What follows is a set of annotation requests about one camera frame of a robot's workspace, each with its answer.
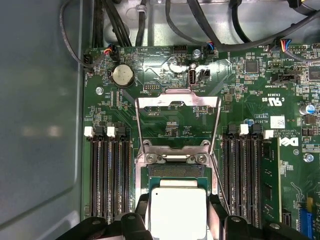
cable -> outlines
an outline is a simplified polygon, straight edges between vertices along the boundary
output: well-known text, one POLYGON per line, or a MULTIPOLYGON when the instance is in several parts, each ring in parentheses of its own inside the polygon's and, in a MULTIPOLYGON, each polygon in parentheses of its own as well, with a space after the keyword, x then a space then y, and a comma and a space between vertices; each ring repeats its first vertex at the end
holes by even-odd
POLYGON ((117 23, 117 26, 119 27, 121 33, 122 33, 122 36, 123 36, 123 39, 124 39, 124 43, 127 47, 132 47, 132 44, 131 44, 131 41, 130 41, 130 38, 129 38, 129 35, 127 33, 127 30, 126 30, 126 27, 124 25, 124 22, 122 21, 114 3, 112 2, 112 0, 105 0, 105 3, 107 5, 107 7, 109 8, 109 10, 111 11, 113 17, 114 17, 114 20, 116 21, 117 23))
POLYGON ((313 9, 312 7, 309 7, 307 5, 305 5, 304 3, 302 3, 299 7, 294 8, 294 10, 302 15, 305 16, 310 16, 312 14, 314 14, 317 10, 313 9))
MULTIPOLYGON (((140 2, 140 5, 146 5, 147 1, 142 0, 140 2)), ((139 12, 139 23, 138 23, 138 33, 136 34, 135 38, 135 46, 141 47, 142 42, 144 40, 144 34, 145 34, 145 28, 146 28, 146 13, 144 11, 139 12)))
POLYGON ((177 34, 179 37, 187 40, 190 43, 196 44, 196 45, 200 45, 200 46, 206 46, 207 43, 202 42, 202 41, 198 41, 195 40, 191 37, 189 37, 188 35, 184 34, 182 31, 180 31, 176 25, 174 24, 174 22, 172 21, 171 17, 170 17, 170 9, 171 9, 171 0, 165 0, 165 18, 166 18, 166 22, 168 23, 169 27, 171 28, 171 30, 177 34))
POLYGON ((106 14, 108 15, 109 19, 110 19, 110 22, 111 22, 111 25, 113 27, 113 31, 114 31, 114 34, 116 36, 116 39, 118 40, 118 43, 121 47, 125 47, 125 40, 122 36, 122 33, 120 32, 120 29, 118 27, 118 24, 117 24, 117 21, 114 19, 114 15, 112 14, 112 11, 110 10, 110 8, 108 7, 107 5, 107 2, 106 0, 102 0, 102 5, 104 7, 104 10, 106 12, 106 14))
POLYGON ((242 44, 223 44, 219 41, 217 38, 216 34, 212 30, 211 26, 208 23, 208 20, 206 19, 204 12, 202 11, 200 4, 197 0, 187 0, 189 7, 192 11, 192 14, 194 15, 196 21, 198 22, 199 26, 202 28, 204 33, 209 37, 209 39, 214 42, 214 45, 216 48, 221 51, 221 52, 236 52, 236 51, 244 51, 247 49, 251 49, 257 46, 263 46, 267 44, 272 44, 275 39, 281 39, 296 30, 300 29, 304 25, 310 23, 314 19, 320 17, 320 10, 317 10, 314 14, 306 17, 305 19, 292 24, 290 27, 288 27, 285 30, 282 30, 278 33, 275 33, 271 36, 268 36, 266 38, 257 40, 257 41, 252 41, 252 42, 247 42, 247 43, 242 43, 242 44))
POLYGON ((92 63, 92 64, 87 64, 85 62, 83 62, 81 59, 78 58, 78 56, 75 54, 75 51, 72 49, 67 33, 66 33, 66 28, 65 28, 65 23, 64 23, 64 12, 66 7, 68 6, 68 4, 71 2, 72 0, 67 0, 66 2, 64 2, 64 4, 62 4, 61 8, 60 8, 60 14, 59 14, 59 26, 60 26, 60 31, 62 34, 62 38, 64 41, 64 44, 66 46, 66 48, 68 49, 69 53, 71 54, 71 56, 73 57, 74 60, 76 60, 79 64, 81 64, 82 66, 84 66, 85 68, 93 68, 94 66, 98 65, 102 59, 105 58, 105 54, 101 54, 97 60, 92 63))
POLYGON ((303 63, 315 63, 315 62, 320 62, 320 57, 318 58, 303 58, 301 56, 295 55, 294 53, 290 52, 289 49, 289 44, 291 43, 291 39, 282 39, 280 40, 281 43, 281 48, 282 51, 285 55, 298 60, 299 62, 303 63))
POLYGON ((242 42, 250 43, 251 40, 246 36, 246 34, 242 30, 240 23, 239 23, 238 5, 235 5, 231 8, 231 18, 232 18, 232 24, 233 24, 234 30, 235 30, 236 34, 238 34, 238 36, 242 40, 242 42))

sticker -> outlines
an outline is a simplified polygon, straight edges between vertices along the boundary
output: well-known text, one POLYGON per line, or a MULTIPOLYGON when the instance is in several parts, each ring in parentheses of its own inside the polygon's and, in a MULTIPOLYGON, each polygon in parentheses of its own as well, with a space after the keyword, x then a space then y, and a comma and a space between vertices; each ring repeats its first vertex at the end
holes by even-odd
POLYGON ((270 128, 285 129, 286 128, 285 116, 270 116, 270 128))

capacitor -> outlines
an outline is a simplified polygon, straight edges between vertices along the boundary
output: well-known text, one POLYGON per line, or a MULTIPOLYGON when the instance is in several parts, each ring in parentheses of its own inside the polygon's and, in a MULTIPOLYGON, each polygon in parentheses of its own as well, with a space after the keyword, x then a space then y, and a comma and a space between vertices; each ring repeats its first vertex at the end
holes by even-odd
POLYGON ((110 73, 110 77, 119 88, 127 88, 135 81, 134 71, 126 64, 116 66, 110 73))
POLYGON ((244 124, 248 124, 249 127, 251 127, 253 124, 255 124, 255 121, 253 119, 246 118, 243 120, 244 124))
POLYGON ((302 115, 307 115, 307 114, 314 114, 316 111, 316 108, 312 104, 307 104, 307 105, 302 105, 299 109, 299 112, 302 115))

motherboard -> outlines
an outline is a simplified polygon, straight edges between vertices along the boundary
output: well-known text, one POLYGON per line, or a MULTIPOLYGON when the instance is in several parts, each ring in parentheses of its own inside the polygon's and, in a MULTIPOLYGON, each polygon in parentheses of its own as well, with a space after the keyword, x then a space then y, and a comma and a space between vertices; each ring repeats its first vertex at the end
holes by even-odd
MULTIPOLYGON (((289 49, 320 57, 319 44, 289 49)), ((193 178, 257 228, 319 239, 319 93, 320 62, 276 47, 114 47, 84 79, 82 219, 111 223, 159 179, 193 178)))

chip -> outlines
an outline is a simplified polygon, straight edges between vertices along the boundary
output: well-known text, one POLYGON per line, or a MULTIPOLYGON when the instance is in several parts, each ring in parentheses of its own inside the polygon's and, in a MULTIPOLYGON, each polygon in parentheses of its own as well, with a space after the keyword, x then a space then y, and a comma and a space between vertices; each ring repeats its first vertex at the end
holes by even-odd
POLYGON ((255 60, 245 61, 245 72, 249 74, 257 74, 259 72, 258 61, 255 61, 255 60))
POLYGON ((309 67, 309 80, 310 81, 320 80, 320 66, 309 67))

